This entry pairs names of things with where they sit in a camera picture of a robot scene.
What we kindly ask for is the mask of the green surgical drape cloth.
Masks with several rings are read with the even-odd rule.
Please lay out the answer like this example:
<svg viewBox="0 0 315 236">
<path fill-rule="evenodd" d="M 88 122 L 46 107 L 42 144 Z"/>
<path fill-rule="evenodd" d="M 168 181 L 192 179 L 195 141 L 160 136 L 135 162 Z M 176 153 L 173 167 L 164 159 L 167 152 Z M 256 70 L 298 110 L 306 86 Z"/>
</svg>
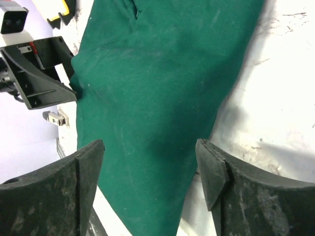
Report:
<svg viewBox="0 0 315 236">
<path fill-rule="evenodd" d="M 99 188 L 134 236 L 174 236 L 264 2 L 96 0 L 72 59 L 78 147 L 101 139 Z"/>
</svg>

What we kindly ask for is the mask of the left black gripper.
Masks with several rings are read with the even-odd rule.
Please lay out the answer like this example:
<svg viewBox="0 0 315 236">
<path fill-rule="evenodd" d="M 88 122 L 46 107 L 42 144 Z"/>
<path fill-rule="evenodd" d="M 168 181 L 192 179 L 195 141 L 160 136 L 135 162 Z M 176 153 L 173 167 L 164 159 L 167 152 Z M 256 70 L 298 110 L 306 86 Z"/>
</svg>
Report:
<svg viewBox="0 0 315 236">
<path fill-rule="evenodd" d="M 62 36 L 33 41 L 40 68 L 53 75 L 56 65 L 62 64 L 69 79 L 74 74 L 70 51 Z M 76 94 L 35 67 L 17 47 L 2 47 L 0 58 L 0 91 L 17 93 L 29 110 L 43 109 L 77 100 Z"/>
</svg>

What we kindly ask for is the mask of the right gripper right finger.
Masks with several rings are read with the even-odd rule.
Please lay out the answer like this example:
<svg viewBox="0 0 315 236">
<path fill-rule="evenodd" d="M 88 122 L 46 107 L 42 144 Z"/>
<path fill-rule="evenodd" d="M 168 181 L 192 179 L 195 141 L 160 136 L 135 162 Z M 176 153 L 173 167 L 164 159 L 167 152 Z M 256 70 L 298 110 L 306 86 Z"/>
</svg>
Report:
<svg viewBox="0 0 315 236">
<path fill-rule="evenodd" d="M 315 185 L 272 174 L 199 139 L 203 192 L 219 236 L 312 236 Z"/>
</svg>

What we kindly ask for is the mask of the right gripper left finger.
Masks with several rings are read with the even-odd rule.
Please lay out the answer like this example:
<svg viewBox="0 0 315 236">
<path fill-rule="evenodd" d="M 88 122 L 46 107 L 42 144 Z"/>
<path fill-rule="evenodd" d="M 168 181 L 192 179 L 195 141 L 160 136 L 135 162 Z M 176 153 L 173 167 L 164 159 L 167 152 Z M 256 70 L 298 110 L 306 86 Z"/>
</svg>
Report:
<svg viewBox="0 0 315 236">
<path fill-rule="evenodd" d="M 84 236 L 105 147 L 95 140 L 75 153 L 0 186 L 2 236 Z"/>
</svg>

